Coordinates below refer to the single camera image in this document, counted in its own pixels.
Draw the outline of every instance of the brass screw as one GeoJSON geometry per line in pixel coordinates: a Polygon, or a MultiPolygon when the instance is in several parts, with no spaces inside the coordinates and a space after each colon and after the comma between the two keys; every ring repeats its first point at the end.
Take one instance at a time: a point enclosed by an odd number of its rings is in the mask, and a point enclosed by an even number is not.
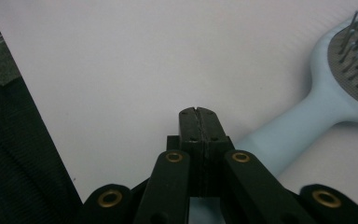
{"type": "Polygon", "coordinates": [[[123,199],[123,195],[120,191],[116,189],[110,189],[105,191],[103,194],[100,195],[98,198],[98,204],[103,208],[113,207],[121,202],[123,199]],[[109,195],[114,195],[116,198],[113,201],[107,201],[105,198],[109,195]]]}
{"type": "Polygon", "coordinates": [[[179,162],[183,159],[183,156],[177,152],[170,152],[165,156],[165,158],[170,162],[179,162]]]}
{"type": "Polygon", "coordinates": [[[234,161],[238,161],[238,162],[247,162],[251,158],[244,152],[236,152],[236,153],[232,154],[232,159],[234,161]]]}
{"type": "Polygon", "coordinates": [[[313,191],[312,197],[316,202],[321,203],[326,207],[338,208],[342,205],[341,200],[338,197],[336,197],[336,195],[323,189],[313,191]]]}

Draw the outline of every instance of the black fabric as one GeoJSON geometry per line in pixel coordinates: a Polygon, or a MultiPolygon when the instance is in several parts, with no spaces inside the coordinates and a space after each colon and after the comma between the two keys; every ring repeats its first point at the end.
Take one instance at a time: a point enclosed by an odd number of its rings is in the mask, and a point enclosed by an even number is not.
{"type": "Polygon", "coordinates": [[[66,223],[81,205],[22,78],[0,86],[0,223],[66,223]]]}

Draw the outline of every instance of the hairbrush handle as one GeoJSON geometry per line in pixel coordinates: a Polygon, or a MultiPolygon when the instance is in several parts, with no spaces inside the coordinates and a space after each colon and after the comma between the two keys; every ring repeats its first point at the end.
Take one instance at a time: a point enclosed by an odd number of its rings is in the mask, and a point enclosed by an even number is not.
{"type": "Polygon", "coordinates": [[[331,126],[352,120],[356,109],[341,92],[314,85],[301,103],[240,140],[235,147],[250,151],[274,175],[279,175],[331,126]]]}

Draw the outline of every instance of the white table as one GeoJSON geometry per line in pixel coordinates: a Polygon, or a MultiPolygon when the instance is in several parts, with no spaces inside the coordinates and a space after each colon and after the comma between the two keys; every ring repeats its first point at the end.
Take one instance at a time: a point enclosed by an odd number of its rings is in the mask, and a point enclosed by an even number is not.
{"type": "MultiPolygon", "coordinates": [[[[310,90],[310,52],[358,9],[330,1],[8,1],[0,30],[82,200],[148,178],[178,113],[217,113],[234,142],[310,90]]],[[[280,177],[358,203],[358,124],[339,124],[280,177]]]]}

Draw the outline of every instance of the hairbrush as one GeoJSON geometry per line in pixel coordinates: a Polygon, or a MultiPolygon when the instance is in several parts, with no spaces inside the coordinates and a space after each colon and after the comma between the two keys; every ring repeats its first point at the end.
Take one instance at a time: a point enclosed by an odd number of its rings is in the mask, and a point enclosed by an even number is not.
{"type": "Polygon", "coordinates": [[[309,95],[235,145],[254,153],[274,175],[333,125],[358,122],[358,11],[318,41],[310,70],[309,95]]]}

